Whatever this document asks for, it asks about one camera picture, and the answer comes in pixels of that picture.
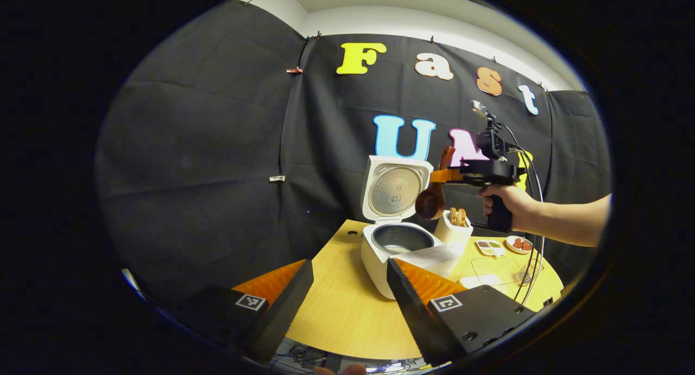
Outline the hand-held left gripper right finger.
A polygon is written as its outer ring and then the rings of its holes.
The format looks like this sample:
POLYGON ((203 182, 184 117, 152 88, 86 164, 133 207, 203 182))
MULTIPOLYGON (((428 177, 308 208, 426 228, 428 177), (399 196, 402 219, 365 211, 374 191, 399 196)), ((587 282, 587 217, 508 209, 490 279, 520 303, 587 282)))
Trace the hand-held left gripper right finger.
POLYGON ((425 362, 453 362, 506 337, 532 311, 488 284, 467 289, 392 257, 387 283, 425 362))

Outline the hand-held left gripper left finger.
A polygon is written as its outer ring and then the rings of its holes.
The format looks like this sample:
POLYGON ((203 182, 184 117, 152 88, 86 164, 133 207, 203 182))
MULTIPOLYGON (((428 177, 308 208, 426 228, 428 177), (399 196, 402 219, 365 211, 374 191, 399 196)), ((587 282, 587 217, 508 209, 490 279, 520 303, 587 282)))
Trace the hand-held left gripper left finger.
POLYGON ((281 345, 314 281, 310 259, 227 288, 209 284, 182 301, 182 323, 224 351, 262 363, 281 345))

